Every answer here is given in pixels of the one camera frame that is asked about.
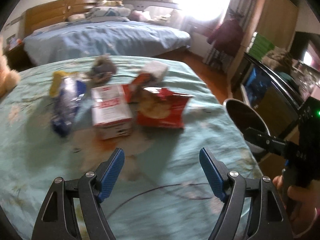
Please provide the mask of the person's right hand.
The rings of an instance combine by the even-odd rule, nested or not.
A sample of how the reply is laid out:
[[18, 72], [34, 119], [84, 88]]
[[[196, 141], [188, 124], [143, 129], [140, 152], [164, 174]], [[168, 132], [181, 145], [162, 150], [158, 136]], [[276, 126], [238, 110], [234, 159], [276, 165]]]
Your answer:
[[294, 239], [319, 239], [319, 181], [307, 188], [291, 186], [287, 195], [297, 204], [290, 216]]

